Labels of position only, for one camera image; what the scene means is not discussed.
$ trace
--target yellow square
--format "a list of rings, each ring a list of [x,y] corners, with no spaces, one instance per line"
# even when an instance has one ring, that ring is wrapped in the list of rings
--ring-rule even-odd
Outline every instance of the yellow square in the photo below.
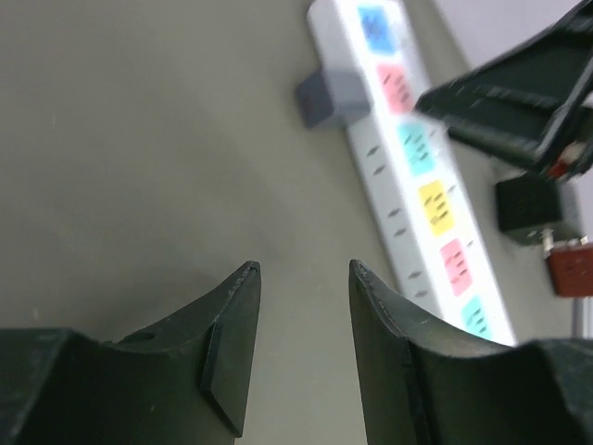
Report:
[[[440,236],[455,225],[447,192],[440,181],[423,185],[419,189],[426,219],[434,236]]]

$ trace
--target gray block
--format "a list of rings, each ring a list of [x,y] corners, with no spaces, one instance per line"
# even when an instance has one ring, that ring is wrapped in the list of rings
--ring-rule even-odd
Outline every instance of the gray block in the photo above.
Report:
[[[354,71],[318,70],[295,90],[307,128],[346,126],[371,112],[371,100]]]

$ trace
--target table surface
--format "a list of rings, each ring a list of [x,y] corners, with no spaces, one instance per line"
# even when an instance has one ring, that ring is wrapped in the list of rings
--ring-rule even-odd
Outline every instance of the table surface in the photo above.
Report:
[[[463,72],[434,5],[408,3],[433,81]],[[243,445],[366,443],[348,261],[392,282],[344,135],[305,131],[293,104],[318,67],[308,4],[55,0],[0,15],[0,325],[119,338],[260,261]],[[457,154],[517,337],[567,336],[540,253],[497,231],[492,166]]]

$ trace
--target white wall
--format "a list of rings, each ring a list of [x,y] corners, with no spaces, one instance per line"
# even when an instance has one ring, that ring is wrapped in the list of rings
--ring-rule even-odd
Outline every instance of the white wall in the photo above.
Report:
[[[472,67],[512,48],[558,20],[578,0],[435,0]],[[593,172],[576,181],[584,224],[593,236]]]

